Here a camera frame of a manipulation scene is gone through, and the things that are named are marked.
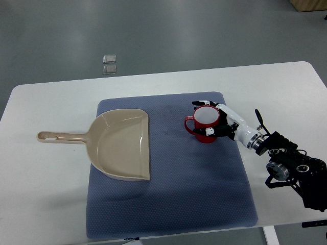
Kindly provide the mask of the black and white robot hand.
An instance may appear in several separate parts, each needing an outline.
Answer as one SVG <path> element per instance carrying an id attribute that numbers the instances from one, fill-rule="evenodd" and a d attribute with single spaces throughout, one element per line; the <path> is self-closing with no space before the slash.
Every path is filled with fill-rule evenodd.
<path id="1" fill-rule="evenodd" d="M 231 140 L 241 142 L 248 149 L 253 148 L 255 141 L 262 136 L 258 130 L 248 126 L 243 118 L 224 104 L 212 101 L 193 101 L 192 104 L 196 106 L 194 110 L 200 106 L 210 105 L 216 107 L 220 113 L 219 125 L 212 128 L 194 129 L 193 121 L 188 121 L 188 127 L 195 133 L 204 135 L 206 132 L 207 136 L 214 138 L 229 137 Z"/>

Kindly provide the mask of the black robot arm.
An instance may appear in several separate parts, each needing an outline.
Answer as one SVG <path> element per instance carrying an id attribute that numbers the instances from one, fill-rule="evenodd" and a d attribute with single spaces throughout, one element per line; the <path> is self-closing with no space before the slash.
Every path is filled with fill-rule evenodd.
<path id="1" fill-rule="evenodd" d="M 302 198 L 305 208 L 324 212 L 326 210 L 326 163 L 307 155 L 298 145 L 277 131 L 270 133 L 264 126 L 259 110 L 255 114 L 260 129 L 266 134 L 260 135 L 253 144 L 259 156 L 268 153 L 270 160 L 266 165 L 269 176 L 265 182 L 268 188 L 292 187 Z"/>

